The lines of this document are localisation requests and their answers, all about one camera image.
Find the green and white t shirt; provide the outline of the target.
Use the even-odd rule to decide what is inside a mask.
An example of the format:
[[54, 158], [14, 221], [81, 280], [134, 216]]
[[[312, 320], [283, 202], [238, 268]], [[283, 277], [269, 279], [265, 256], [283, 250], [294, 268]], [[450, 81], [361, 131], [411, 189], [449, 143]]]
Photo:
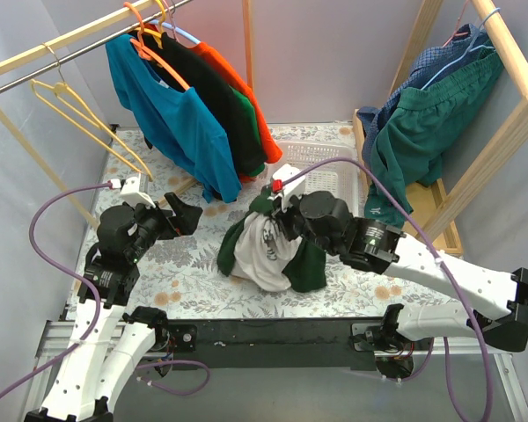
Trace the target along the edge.
[[288, 240], [271, 218], [269, 196], [270, 190], [262, 189], [244, 217], [228, 228], [216, 258], [218, 270], [272, 293], [325, 288], [326, 253], [301, 237]]

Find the blue t shirt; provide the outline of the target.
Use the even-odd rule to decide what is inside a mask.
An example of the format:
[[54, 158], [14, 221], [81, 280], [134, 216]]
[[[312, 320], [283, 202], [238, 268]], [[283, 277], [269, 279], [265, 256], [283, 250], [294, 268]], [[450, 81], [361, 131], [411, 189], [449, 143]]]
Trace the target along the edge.
[[227, 135], [195, 89], [169, 87], [136, 52], [124, 34], [105, 45], [108, 66], [120, 104], [133, 113], [146, 139], [164, 156], [203, 185], [203, 197], [218, 193], [235, 201], [241, 182]]

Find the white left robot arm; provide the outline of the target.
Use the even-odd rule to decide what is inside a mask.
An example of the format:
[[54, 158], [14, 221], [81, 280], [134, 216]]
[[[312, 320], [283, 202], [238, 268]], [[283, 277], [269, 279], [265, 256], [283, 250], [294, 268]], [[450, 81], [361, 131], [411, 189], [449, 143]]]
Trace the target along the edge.
[[172, 326], [157, 308], [125, 311], [140, 273], [138, 263], [157, 241], [191, 236], [200, 207], [167, 193], [166, 209], [143, 194], [105, 210], [97, 242], [87, 252], [77, 316], [67, 353], [43, 403], [28, 421], [111, 421], [117, 399], [143, 356], [194, 347], [193, 326]]

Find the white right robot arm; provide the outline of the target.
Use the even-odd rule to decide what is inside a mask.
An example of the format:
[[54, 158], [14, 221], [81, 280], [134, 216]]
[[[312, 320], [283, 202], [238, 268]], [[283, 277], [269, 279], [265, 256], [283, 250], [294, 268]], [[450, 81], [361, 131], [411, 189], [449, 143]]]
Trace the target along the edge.
[[358, 334], [375, 350], [400, 349], [425, 338], [477, 338], [506, 352], [528, 344], [528, 269], [490, 270], [415, 237], [357, 217], [330, 192], [274, 193], [272, 216], [288, 239], [299, 237], [354, 270], [411, 281], [448, 295], [444, 305], [387, 307], [381, 321]]

